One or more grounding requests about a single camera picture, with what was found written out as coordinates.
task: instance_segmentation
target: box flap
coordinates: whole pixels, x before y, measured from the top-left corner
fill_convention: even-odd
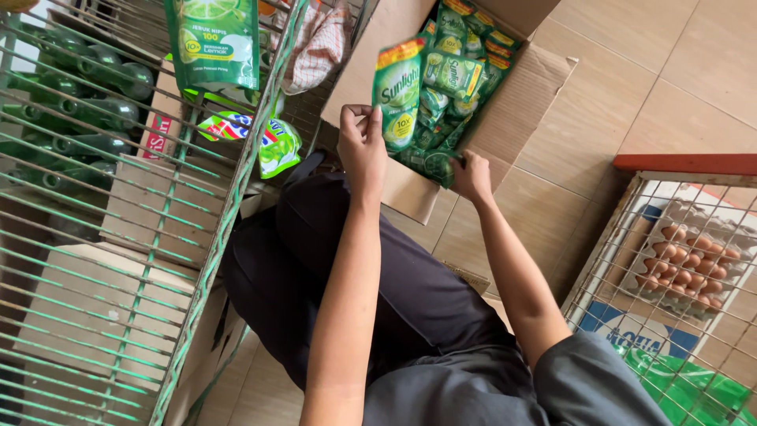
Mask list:
[[[381,202],[421,224],[434,210],[439,185],[389,158]]]
[[[525,40],[547,19],[560,0],[474,0],[473,3],[514,30],[511,36]]]
[[[373,74],[379,50],[419,32],[436,0],[381,0],[352,57],[334,85],[321,117],[339,128],[342,105],[371,105]]]
[[[489,160],[493,190],[504,180],[575,65],[573,59],[526,43],[517,65],[466,131],[462,143]]]

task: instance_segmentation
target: hand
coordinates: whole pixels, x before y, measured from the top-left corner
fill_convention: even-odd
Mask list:
[[[466,159],[465,168],[455,158],[450,158],[455,169],[455,184],[452,189],[471,200],[476,208],[482,203],[493,202],[489,160],[468,149],[463,151],[463,157]]]
[[[355,118],[363,115],[365,117],[355,124]],[[386,146],[382,136],[381,107],[341,107],[337,152],[347,172],[352,198],[379,204],[384,189],[387,162]]]

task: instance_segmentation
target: left hand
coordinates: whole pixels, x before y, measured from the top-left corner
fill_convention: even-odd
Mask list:
[[[365,116],[358,124],[355,118]],[[386,145],[381,107],[345,105],[337,152],[347,172],[352,197],[379,204],[386,178]]]

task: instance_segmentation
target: metal wire rack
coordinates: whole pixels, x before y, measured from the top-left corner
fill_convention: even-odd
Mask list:
[[[757,424],[757,158],[620,155],[638,171],[562,306],[673,424]]]
[[[50,0],[47,16],[0,13],[0,424],[163,423],[196,367],[206,306],[224,306],[214,302],[220,256],[255,192],[258,141],[308,7],[261,1],[287,20],[270,28],[280,42],[257,107],[242,103],[254,112],[237,123],[248,136],[231,149],[201,143],[212,133],[197,123],[238,99],[188,100],[157,84],[173,76],[160,2]],[[366,5],[350,9],[355,38]],[[303,155],[335,78],[288,100],[282,117],[310,142]],[[180,106],[155,108],[155,96]],[[151,127],[150,113],[176,127]],[[146,133],[175,149],[140,146]],[[131,156],[138,149],[160,161]],[[233,356],[226,310],[207,351],[220,337]]]

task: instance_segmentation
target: orange checkered towel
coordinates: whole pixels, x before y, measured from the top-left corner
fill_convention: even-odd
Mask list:
[[[273,23],[283,28],[286,15],[278,12]],[[317,87],[347,58],[352,32],[352,13],[344,0],[328,12],[308,5],[302,29],[297,36],[294,51],[284,74],[282,89],[287,95],[296,95]],[[274,49],[280,35],[271,33]]]

